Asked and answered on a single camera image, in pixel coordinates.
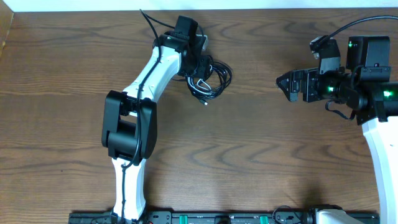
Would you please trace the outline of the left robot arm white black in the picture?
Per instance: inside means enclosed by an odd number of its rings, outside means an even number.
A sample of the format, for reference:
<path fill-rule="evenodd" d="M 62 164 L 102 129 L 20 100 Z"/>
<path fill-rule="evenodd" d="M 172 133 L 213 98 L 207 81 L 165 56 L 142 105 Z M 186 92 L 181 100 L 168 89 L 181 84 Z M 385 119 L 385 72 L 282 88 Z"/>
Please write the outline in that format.
<path fill-rule="evenodd" d="M 175 75 L 190 81 L 208 73 L 202 55 L 208 38 L 198 22 L 179 16 L 170 31 L 156 35 L 152 55 L 123 91 L 111 90 L 104 104 L 101 143 L 116 173 L 111 223 L 137 223 L 144 213 L 144 169 L 157 141 L 157 102 Z"/>

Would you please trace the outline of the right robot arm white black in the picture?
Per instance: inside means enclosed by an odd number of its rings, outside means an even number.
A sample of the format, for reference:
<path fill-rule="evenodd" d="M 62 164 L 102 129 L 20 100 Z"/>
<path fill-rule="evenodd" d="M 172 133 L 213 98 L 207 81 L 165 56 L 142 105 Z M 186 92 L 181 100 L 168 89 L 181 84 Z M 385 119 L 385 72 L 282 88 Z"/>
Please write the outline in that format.
<path fill-rule="evenodd" d="M 397 82 L 390 80 L 390 39 L 357 35 L 348 39 L 346 65 L 336 40 L 314 49 L 317 68 L 291 70 L 276 79 L 289 101 L 302 93 L 307 103 L 326 100 L 351 108 L 371 152 L 380 203 L 380 223 L 397 223 Z"/>

